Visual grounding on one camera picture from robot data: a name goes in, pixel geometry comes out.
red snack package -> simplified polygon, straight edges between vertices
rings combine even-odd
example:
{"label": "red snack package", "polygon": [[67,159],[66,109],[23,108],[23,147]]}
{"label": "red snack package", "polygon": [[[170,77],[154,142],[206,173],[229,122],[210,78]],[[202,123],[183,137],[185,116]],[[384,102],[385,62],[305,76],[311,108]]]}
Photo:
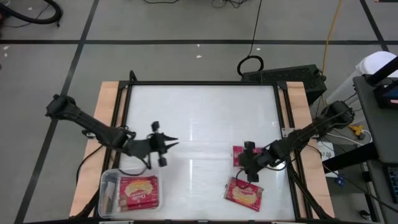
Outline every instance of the red snack package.
{"label": "red snack package", "polygon": [[[244,148],[242,146],[233,146],[234,166],[241,166],[239,164],[238,156],[239,156],[240,153],[243,152],[243,149]],[[253,149],[253,152],[254,153],[260,153],[261,152],[261,148],[255,148],[255,149]]]}
{"label": "red snack package", "polygon": [[159,203],[159,183],[156,176],[122,177],[119,189],[121,207]]}
{"label": "red snack package", "polygon": [[159,202],[149,202],[138,205],[126,205],[121,207],[121,211],[126,212],[126,211],[139,210],[139,209],[151,209],[151,208],[157,208],[158,206]]}
{"label": "red snack package", "polygon": [[249,184],[245,189],[241,189],[237,184],[240,187],[245,187],[249,183],[231,177],[228,182],[224,198],[259,212],[261,207],[262,191],[264,189],[252,184]]}

metal stand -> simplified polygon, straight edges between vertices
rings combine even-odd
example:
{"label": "metal stand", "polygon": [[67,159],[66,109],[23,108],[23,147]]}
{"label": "metal stand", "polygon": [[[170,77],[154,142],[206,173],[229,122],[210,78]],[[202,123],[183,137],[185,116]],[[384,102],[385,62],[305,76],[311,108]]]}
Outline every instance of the metal stand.
{"label": "metal stand", "polygon": [[[322,164],[325,165],[330,170],[335,171],[355,164],[360,164],[362,162],[366,162],[371,159],[378,159],[378,158],[379,155],[377,154],[374,143],[370,142],[354,150],[351,150],[344,154],[340,154],[339,156],[335,156],[331,159],[325,160],[322,162]],[[323,170],[325,171],[326,174],[330,172],[325,168]]]}

clear plastic container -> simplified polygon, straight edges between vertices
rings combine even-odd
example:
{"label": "clear plastic container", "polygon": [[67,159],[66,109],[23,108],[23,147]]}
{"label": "clear plastic container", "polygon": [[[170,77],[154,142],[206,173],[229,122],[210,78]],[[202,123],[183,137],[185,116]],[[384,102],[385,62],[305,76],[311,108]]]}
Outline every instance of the clear plastic container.
{"label": "clear plastic container", "polygon": [[[142,167],[132,167],[122,169],[127,174],[139,174]],[[155,208],[143,208],[139,210],[122,211],[119,205],[120,199],[120,180],[122,177],[151,177],[156,176],[158,180],[159,205]],[[125,218],[137,213],[151,213],[160,209],[162,206],[162,178],[157,169],[145,170],[139,176],[123,174],[119,169],[105,171],[101,176],[101,185],[99,187],[98,213],[103,218]]]}

